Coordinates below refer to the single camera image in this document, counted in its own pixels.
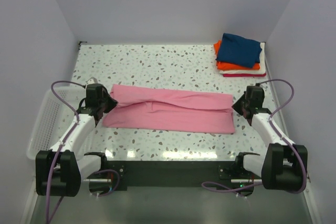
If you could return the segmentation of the pink t shirt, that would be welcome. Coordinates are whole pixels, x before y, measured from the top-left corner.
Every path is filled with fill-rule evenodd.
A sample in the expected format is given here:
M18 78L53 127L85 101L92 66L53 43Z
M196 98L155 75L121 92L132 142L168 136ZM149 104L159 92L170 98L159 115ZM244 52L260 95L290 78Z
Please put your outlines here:
M233 134L233 96L115 84L118 105L103 119L109 128Z

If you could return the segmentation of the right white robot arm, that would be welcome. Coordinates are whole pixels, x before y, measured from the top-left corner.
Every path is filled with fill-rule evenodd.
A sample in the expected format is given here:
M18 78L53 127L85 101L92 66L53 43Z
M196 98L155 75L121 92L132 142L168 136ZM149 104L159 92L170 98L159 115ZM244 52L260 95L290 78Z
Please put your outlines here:
M265 189L300 193L307 184L308 150L285 135L274 122L274 113L263 107L264 99L265 92L259 84L247 86L232 106L267 147L264 154L239 153L235 158L234 173L239 178L253 173L261 178Z

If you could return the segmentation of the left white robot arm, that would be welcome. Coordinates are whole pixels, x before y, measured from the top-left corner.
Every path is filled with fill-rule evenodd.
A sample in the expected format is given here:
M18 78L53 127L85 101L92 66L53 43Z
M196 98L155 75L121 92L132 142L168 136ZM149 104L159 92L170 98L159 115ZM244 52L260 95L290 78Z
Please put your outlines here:
M84 86L86 95L74 109L73 121L61 139L35 157L36 191L40 196L74 197L91 174L103 178L109 165L104 153L80 149L103 116L117 106L107 89L98 83Z

